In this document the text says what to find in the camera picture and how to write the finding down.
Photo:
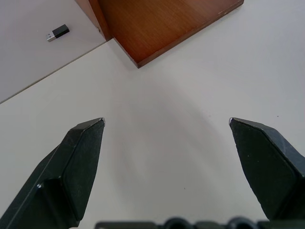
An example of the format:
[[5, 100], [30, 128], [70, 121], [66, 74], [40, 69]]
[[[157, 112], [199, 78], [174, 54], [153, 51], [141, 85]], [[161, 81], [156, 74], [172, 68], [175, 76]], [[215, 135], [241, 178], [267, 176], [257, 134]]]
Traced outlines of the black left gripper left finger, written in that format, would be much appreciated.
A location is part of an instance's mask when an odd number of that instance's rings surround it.
[[104, 118], [80, 123], [39, 162], [0, 218], [0, 229], [70, 229], [84, 217], [97, 173]]

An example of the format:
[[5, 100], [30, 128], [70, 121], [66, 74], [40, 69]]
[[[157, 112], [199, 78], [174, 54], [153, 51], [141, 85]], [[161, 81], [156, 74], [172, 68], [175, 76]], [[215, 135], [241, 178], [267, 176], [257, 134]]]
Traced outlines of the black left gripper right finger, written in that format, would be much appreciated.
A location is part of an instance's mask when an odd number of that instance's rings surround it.
[[269, 220], [305, 219], [305, 157], [276, 129], [231, 118], [244, 175]]

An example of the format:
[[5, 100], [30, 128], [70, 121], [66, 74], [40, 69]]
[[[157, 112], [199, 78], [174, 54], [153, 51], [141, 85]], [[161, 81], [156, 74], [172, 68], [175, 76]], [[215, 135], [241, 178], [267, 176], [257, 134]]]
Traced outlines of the black USB dongle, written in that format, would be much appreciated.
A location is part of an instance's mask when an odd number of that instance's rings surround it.
[[64, 24], [64, 25], [62, 25], [62, 26], [52, 30], [50, 33], [48, 33], [46, 35], [46, 40], [48, 42], [51, 42], [51, 41], [53, 41], [53, 40], [55, 40], [55, 39], [65, 35], [65, 34], [67, 34], [69, 32], [70, 32], [69, 28], [67, 27], [66, 24]]

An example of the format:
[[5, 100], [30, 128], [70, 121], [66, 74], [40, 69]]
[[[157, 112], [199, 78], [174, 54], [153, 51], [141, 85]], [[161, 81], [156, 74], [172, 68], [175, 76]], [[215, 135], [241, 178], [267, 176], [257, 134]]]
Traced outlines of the brown wooden box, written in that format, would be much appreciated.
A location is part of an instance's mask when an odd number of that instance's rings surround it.
[[244, 0], [74, 0], [106, 41], [141, 68]]

